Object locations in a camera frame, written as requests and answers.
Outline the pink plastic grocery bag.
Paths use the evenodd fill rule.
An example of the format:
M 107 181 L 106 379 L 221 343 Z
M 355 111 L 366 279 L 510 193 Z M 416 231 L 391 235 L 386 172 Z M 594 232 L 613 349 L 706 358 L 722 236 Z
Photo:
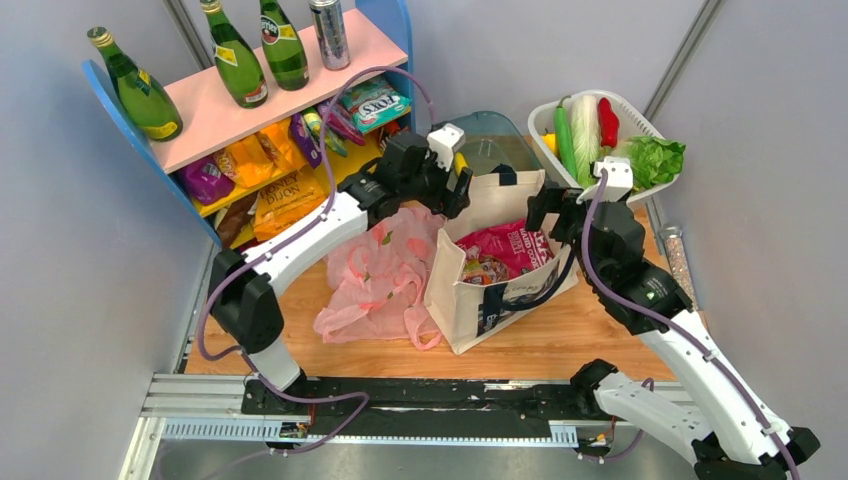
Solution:
M 443 339 L 423 304 L 445 220 L 403 207 L 325 257 L 334 290 L 313 328 L 326 344 L 406 339 L 419 351 Z

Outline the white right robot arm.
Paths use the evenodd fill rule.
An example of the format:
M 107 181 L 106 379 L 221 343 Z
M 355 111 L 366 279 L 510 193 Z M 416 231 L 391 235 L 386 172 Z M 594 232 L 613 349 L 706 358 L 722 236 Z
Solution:
M 632 423 L 683 457 L 700 479 L 798 478 L 819 439 L 788 425 L 741 379 L 687 293 L 646 259 L 645 231 L 631 209 L 549 186 L 527 206 L 527 228 L 554 217 L 552 238 L 571 249 L 605 311 L 664 362 L 691 399 L 680 406 L 596 359 L 571 377 L 575 411 Z

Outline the long green chili pepper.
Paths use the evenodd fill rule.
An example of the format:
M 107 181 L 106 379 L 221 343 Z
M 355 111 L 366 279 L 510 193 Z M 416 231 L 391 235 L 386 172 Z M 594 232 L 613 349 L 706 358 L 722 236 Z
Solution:
M 577 180 L 576 157 L 574 154 L 569 115 L 565 106 L 566 101 L 570 98 L 570 95 L 566 95 L 557 103 L 554 111 L 554 127 L 559 158 L 569 175 L 574 180 Z

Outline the red hand cooked chips bag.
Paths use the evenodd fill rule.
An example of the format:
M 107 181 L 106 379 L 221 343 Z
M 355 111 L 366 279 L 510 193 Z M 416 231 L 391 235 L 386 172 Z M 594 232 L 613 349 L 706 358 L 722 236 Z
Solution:
M 554 258 L 546 237 L 539 231 L 527 231 L 525 220 L 479 230 L 456 245 L 465 253 L 465 262 L 484 255 L 496 257 L 508 266 L 509 280 L 541 268 Z

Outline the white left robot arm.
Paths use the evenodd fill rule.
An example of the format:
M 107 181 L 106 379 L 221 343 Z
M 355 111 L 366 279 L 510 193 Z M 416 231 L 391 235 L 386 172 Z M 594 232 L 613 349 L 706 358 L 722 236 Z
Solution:
M 264 244 L 238 254 L 226 250 L 213 264 L 211 315 L 236 341 L 263 378 L 268 400 L 283 413 L 306 400 L 301 368 L 282 340 L 279 297 L 303 272 L 346 241 L 368 231 L 414 201 L 453 219 L 470 204 L 472 172 L 454 172 L 465 133 L 446 123 L 421 136 L 403 131 L 382 156 L 345 178 L 324 205 Z

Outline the green lettuce leaf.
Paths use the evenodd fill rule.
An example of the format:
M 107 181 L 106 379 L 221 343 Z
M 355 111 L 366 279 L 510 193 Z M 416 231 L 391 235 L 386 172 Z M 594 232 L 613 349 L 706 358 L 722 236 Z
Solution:
M 672 182 L 683 170 L 686 145 L 653 136 L 620 141 L 611 155 L 627 158 L 633 170 L 634 190 L 645 191 Z

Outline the yellow banana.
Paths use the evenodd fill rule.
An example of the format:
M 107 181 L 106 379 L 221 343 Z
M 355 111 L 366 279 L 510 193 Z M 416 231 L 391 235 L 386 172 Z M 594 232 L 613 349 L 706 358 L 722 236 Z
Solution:
M 455 174 L 457 176 L 461 175 L 463 170 L 466 169 L 467 167 L 468 167 L 468 163 L 467 163 L 464 155 L 461 152 L 457 152 L 454 155 L 454 160 L 453 160 L 453 169 L 454 169 Z

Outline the cream canvas tote bag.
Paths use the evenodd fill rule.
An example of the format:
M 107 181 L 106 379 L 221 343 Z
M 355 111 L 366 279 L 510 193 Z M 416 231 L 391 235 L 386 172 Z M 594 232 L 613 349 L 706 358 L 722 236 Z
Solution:
M 577 284 L 570 247 L 526 227 L 528 201 L 545 182 L 542 170 L 505 165 L 476 176 L 469 206 L 438 231 L 423 303 L 455 354 Z

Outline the red chili pepper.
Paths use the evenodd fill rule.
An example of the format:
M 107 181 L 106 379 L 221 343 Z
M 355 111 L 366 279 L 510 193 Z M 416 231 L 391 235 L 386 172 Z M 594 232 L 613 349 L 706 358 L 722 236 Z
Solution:
M 600 146 L 602 148 L 614 149 L 618 143 L 620 122 L 613 111 L 610 100 L 601 97 L 597 105 L 598 120 L 600 127 Z

